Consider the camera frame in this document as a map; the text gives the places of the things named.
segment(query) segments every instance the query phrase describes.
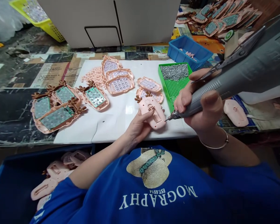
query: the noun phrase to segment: plastic bag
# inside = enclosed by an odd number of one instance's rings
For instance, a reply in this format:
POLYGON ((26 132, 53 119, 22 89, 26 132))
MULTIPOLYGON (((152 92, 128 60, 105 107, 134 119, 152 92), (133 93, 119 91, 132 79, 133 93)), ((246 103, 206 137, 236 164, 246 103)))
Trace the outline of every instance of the plastic bag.
POLYGON ((23 28, 23 23, 30 23, 9 5, 9 1, 0 0, 0 41, 9 40, 15 31, 23 28))

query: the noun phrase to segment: green tray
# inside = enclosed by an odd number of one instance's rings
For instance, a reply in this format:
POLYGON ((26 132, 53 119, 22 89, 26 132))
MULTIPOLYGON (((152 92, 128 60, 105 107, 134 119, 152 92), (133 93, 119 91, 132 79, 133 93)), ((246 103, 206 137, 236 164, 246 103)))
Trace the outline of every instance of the green tray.
POLYGON ((174 101, 176 97, 179 94, 179 91, 182 90, 187 83, 190 81, 188 77, 185 77, 183 79, 180 79, 178 81, 174 80, 164 80, 162 71, 160 66, 170 66, 170 65, 176 65, 176 64, 187 64, 187 68, 189 70, 189 75, 193 72, 192 69, 190 68, 188 63, 172 63, 172 64, 159 64, 159 78, 161 79, 161 83, 163 85, 163 89, 165 92, 165 96, 168 102, 168 106, 170 109, 170 113, 173 112, 174 110, 174 101))

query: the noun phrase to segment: blue storage box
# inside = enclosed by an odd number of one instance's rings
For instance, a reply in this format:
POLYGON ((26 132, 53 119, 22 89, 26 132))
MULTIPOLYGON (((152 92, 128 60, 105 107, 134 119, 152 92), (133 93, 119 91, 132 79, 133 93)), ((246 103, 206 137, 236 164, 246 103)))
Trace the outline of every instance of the blue storage box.
POLYGON ((192 71, 200 68, 213 53, 188 36, 181 36, 169 42, 168 56, 177 63, 187 62, 192 71), (186 55, 186 52, 191 52, 197 61, 186 55))
POLYGON ((7 157, 0 166, 0 224, 29 223, 39 200, 32 201, 31 191, 44 179, 42 172, 68 151, 92 150, 94 144, 64 146, 7 157))

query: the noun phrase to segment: hand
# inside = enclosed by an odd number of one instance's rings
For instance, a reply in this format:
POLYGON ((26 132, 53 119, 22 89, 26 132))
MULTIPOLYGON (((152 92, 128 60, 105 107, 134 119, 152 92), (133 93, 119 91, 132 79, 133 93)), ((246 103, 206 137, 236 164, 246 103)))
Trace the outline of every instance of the hand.
POLYGON ((133 143, 136 145, 140 143, 151 131, 151 127, 145 121, 152 117, 154 110, 151 110, 145 114, 141 114, 141 110, 138 110, 138 113, 131 121, 124 135, 127 135, 129 139, 133 140, 133 143))
MULTIPOLYGON (((198 80, 209 70, 210 68, 200 69, 193 72, 189 78, 191 81, 198 80)), ((220 71, 215 72, 209 78, 213 78, 219 74, 219 72, 220 71)), ((179 95, 174 101, 174 109, 181 113, 186 110, 186 106, 192 101, 192 94, 195 90, 205 84, 205 82, 191 83, 191 81, 179 92, 179 95)), ((222 99, 219 93, 215 90, 211 90, 203 94, 201 98, 201 105, 201 112, 194 114, 191 117, 184 118, 185 123, 192 127, 197 134, 215 128, 216 123, 221 118, 223 112, 222 99)))

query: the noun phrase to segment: yellow basket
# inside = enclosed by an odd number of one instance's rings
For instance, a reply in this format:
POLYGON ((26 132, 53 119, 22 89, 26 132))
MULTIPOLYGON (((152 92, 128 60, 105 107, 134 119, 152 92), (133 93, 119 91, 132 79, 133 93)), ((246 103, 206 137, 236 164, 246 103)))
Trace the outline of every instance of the yellow basket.
POLYGON ((50 19, 46 19, 41 22, 34 22, 24 11, 23 7, 27 4, 26 0, 14 0, 9 2, 9 4, 16 9, 20 14, 27 18, 34 26, 40 27, 43 31, 49 34, 52 38, 54 38, 58 42, 64 41, 64 37, 59 32, 59 30, 54 26, 50 19))

